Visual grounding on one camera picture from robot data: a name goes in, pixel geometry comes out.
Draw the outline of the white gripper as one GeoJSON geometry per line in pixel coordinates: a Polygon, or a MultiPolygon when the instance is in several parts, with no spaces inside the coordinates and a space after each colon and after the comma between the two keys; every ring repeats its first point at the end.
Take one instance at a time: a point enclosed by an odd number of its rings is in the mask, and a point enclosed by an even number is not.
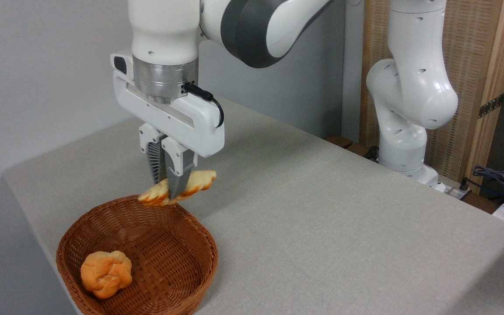
{"type": "Polygon", "coordinates": [[[171,200],[185,191],[197,155],[207,158],[225,144],[220,111],[212,102],[191,93],[174,100],[146,96],[133,79],[132,57],[127,52],[110,56],[118,103],[145,124],[139,128],[141,151],[146,154],[154,184],[168,179],[171,200]]]}

